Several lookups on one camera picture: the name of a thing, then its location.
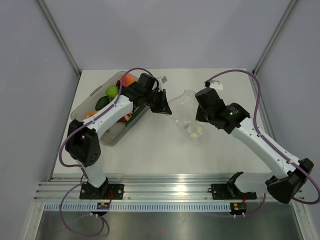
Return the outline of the clear zip top bag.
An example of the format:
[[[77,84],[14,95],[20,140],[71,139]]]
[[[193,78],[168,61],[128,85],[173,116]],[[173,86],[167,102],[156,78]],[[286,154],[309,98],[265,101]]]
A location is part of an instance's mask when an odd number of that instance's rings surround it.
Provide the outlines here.
[[[172,114],[167,116],[190,141],[196,141],[205,132],[204,123],[196,120],[198,102],[195,94],[195,91],[187,89],[168,102]]]

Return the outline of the red orange meat slab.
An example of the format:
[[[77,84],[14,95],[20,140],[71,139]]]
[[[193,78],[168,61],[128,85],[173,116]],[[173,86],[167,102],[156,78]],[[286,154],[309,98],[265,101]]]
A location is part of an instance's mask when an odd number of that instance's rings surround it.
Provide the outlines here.
[[[92,117],[97,117],[99,115],[99,110],[96,110],[96,111],[92,111],[92,112],[89,112],[85,115],[85,119],[89,119],[89,118],[92,118]]]

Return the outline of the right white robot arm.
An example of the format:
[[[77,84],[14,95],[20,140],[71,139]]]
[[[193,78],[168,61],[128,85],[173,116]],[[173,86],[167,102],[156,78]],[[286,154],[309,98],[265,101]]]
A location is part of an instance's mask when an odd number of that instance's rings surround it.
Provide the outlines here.
[[[198,102],[196,120],[210,123],[235,137],[253,151],[270,169],[269,173],[235,173],[226,183],[227,193],[239,198],[249,192],[269,193],[277,201],[288,204],[307,181],[314,167],[308,159],[300,159],[255,128],[254,119],[239,104],[225,105],[213,88],[195,94]]]

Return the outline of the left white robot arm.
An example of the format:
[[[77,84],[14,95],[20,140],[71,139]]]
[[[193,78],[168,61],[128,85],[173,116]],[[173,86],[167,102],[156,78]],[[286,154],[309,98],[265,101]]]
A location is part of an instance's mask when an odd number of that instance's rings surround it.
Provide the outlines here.
[[[111,190],[99,164],[103,134],[136,108],[149,107],[155,114],[172,114],[166,90],[152,74],[142,73],[128,86],[124,86],[124,81],[121,79],[118,94],[109,104],[85,120],[73,120],[68,127],[64,147],[86,177],[81,190],[89,199],[103,199]]]

